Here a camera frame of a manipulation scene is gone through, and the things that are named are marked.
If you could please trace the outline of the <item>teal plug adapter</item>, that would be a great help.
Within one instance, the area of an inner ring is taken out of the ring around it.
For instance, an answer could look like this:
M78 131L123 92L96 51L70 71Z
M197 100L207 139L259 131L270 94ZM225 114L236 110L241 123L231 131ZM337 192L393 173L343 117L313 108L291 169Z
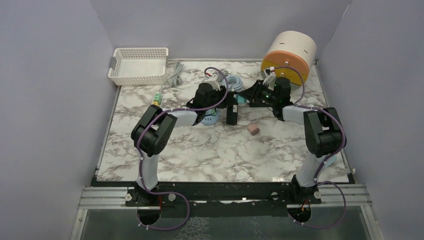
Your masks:
M238 94L235 95L235 98L236 98L238 104L248 104L249 103L249 101L247 99L245 99L244 97L242 97Z

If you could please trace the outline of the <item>round blue socket hub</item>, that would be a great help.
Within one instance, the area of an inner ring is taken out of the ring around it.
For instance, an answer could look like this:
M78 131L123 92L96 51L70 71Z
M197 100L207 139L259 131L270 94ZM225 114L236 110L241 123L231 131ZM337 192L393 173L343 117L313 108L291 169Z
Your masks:
M200 122L205 126L214 125L219 119L219 113L216 108L211 108L205 112L203 120Z

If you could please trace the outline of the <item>pink plug adapter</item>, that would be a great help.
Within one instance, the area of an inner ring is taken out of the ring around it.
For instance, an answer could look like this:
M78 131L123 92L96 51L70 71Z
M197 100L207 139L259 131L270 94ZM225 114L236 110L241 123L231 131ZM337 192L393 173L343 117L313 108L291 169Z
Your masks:
M250 125L247 126L247 130L249 131L249 133L254 136L256 134L258 134L260 132L260 128L255 124L252 123Z

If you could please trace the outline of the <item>white power strip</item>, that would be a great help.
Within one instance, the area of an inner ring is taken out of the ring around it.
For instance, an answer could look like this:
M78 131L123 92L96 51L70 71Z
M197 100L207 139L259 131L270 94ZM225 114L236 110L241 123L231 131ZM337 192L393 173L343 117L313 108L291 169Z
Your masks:
M160 107L161 103L162 103L162 95L160 93L155 93L152 98L151 104Z

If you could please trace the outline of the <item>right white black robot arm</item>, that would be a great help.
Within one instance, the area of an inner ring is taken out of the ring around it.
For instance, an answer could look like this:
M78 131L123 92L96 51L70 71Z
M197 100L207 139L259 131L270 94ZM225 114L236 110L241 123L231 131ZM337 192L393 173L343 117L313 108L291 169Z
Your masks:
M291 101L289 79L278 77L270 89L263 80L239 92L250 107L270 107L274 117L283 122L304 126L305 143L309 151L299 172L293 176L289 199L300 204L316 191L318 178L327 162L347 143L346 134L336 108L307 107Z

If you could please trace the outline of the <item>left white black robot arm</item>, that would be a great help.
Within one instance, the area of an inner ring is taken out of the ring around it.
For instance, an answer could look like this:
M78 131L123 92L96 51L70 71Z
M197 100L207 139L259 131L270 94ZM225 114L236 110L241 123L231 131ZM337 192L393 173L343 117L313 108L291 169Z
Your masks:
M154 189L159 183L159 154L165 149L175 128L198 125L208 110L227 109L230 112L238 105L236 92L228 86L214 89L210 83L201 83L195 95L183 107L164 109L150 105L131 132L139 156L137 184L141 188L138 199L144 205L157 200Z

